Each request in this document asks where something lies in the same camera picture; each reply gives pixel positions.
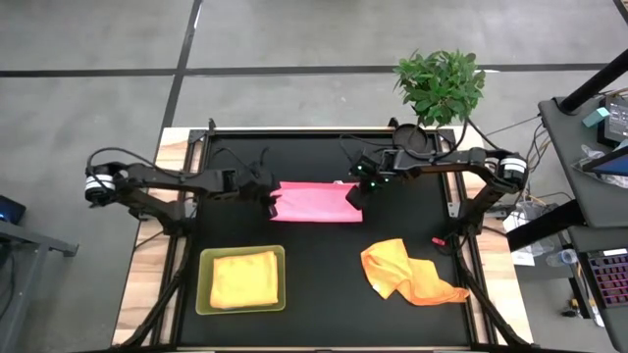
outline orange cloth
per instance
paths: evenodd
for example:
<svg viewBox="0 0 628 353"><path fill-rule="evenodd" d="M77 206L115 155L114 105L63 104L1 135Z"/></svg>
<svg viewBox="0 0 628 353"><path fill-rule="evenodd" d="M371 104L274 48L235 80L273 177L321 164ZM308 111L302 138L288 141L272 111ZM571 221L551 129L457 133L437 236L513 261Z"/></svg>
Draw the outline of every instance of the orange cloth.
<svg viewBox="0 0 628 353"><path fill-rule="evenodd" d="M214 259L209 298L213 308L276 304L278 291L277 256L272 251Z"/></svg>
<svg viewBox="0 0 628 353"><path fill-rule="evenodd" d="M360 256L366 278L384 299L395 290L414 305L463 303L469 296L441 280L432 261L408 258L401 239L375 243Z"/></svg>

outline potted plant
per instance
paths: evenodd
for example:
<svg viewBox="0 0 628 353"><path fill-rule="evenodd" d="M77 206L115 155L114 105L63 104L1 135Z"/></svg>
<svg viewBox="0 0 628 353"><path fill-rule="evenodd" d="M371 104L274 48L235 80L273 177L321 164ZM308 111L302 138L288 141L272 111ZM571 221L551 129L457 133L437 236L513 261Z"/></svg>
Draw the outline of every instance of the potted plant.
<svg viewBox="0 0 628 353"><path fill-rule="evenodd" d="M475 54L437 51L423 58L414 52L399 60L395 85L403 88L403 104L410 103L417 125L446 126L458 119L466 124L482 98L486 73L477 71Z"/></svg>

